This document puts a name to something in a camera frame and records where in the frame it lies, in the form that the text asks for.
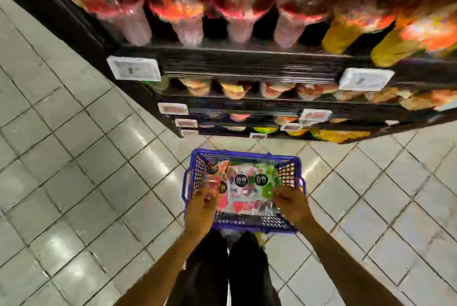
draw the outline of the person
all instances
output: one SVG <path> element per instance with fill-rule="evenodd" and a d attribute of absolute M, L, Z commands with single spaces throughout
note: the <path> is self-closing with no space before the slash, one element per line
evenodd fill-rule
<path fill-rule="evenodd" d="M 232 305 L 280 306 L 255 236 L 243 233 L 228 254 L 227 240 L 211 230 L 217 199 L 206 198 L 210 191 L 194 194 L 182 235 L 115 306 L 225 306 L 228 281 Z M 317 223 L 302 188 L 277 187 L 273 199 L 313 246 L 346 306 L 402 306 Z"/>

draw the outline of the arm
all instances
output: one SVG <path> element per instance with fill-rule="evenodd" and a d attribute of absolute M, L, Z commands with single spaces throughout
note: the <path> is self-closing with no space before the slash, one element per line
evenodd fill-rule
<path fill-rule="evenodd" d="M 308 199 L 300 189 L 279 187 L 275 190 L 273 199 L 282 214 L 313 246 L 347 306 L 403 306 L 316 222 Z"/>
<path fill-rule="evenodd" d="M 186 228 L 176 242 L 115 306 L 163 306 L 187 257 L 211 229 L 217 199 L 205 199 L 204 189 L 189 201 Z"/>

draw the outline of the person's left hand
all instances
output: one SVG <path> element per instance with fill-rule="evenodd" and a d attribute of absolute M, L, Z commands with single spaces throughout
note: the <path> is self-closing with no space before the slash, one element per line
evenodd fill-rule
<path fill-rule="evenodd" d="M 217 194 L 212 189 L 212 184 L 200 186 L 197 193 L 192 196 L 186 211 L 186 225 L 184 232 L 202 239 L 211 229 L 218 206 L 218 198 L 206 199 L 209 194 Z"/>

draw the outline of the tiled floor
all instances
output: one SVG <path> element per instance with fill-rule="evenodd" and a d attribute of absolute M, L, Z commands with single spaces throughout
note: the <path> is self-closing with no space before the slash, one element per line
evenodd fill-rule
<path fill-rule="evenodd" d="M 455 124 L 352 145 L 179 139 L 0 8 L 0 305 L 112 305 L 183 231 L 199 146 L 297 154 L 314 215 L 357 261 L 407 306 L 457 305 Z M 284 306 L 343 305 L 303 236 L 265 247 Z"/>

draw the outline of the blue shopping basket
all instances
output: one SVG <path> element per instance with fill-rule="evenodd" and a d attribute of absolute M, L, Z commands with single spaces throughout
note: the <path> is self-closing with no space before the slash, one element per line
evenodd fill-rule
<path fill-rule="evenodd" d="M 186 204 L 186 209 L 188 201 L 198 191 L 203 174 L 208 168 L 208 163 L 217 163 L 225 159 L 237 163 L 272 163 L 276 165 L 278 175 L 281 177 L 284 185 L 295 186 L 295 183 L 299 182 L 303 186 L 303 192 L 306 193 L 305 181 L 301 176 L 302 163 L 297 156 L 277 156 L 271 153 L 243 153 L 196 148 L 192 151 L 190 167 L 186 170 L 182 185 L 182 199 Z M 229 228 L 264 233 L 297 232 L 297 229 L 281 214 L 265 216 L 237 215 L 219 210 L 216 211 L 213 228 L 218 230 Z"/>

